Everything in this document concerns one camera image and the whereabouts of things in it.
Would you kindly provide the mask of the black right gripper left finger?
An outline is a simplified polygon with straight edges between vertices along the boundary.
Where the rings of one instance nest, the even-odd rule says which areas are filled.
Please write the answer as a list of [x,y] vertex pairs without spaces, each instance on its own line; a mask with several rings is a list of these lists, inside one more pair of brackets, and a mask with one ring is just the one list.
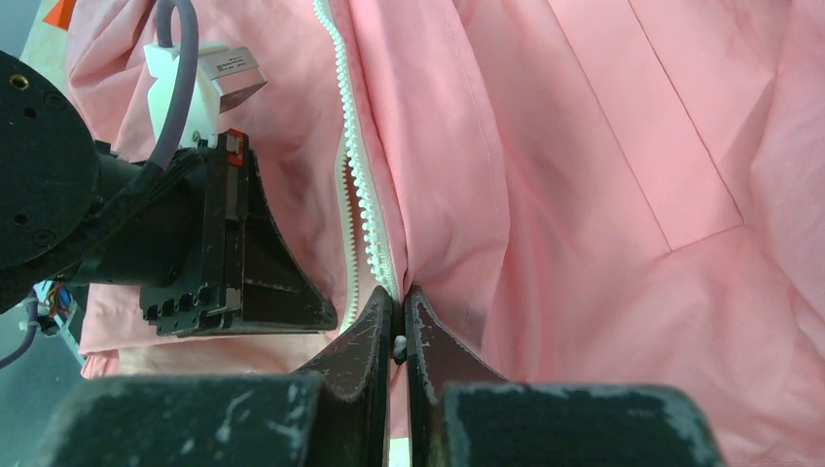
[[278,376],[106,377],[54,414],[36,466],[383,466],[393,301]]

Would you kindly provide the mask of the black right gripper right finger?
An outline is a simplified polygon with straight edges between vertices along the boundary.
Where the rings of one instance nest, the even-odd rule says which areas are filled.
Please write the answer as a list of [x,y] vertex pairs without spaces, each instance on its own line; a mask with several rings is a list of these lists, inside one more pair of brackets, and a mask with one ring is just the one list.
[[519,383],[405,299],[415,466],[721,466],[704,413],[664,385]]

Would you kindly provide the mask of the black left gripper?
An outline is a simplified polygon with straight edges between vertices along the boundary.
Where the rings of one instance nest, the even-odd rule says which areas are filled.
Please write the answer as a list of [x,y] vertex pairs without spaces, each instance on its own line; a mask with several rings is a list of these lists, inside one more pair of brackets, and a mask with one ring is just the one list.
[[114,236],[67,273],[71,284],[137,288],[160,336],[305,334],[339,325],[270,212],[248,137],[174,157],[161,185]]

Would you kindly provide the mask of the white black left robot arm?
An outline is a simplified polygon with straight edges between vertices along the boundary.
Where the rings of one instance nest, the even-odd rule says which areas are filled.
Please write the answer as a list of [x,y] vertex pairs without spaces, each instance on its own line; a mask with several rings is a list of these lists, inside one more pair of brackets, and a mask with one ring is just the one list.
[[44,76],[1,57],[1,306],[41,281],[132,286],[161,336],[333,330],[284,244],[246,134],[118,158]]

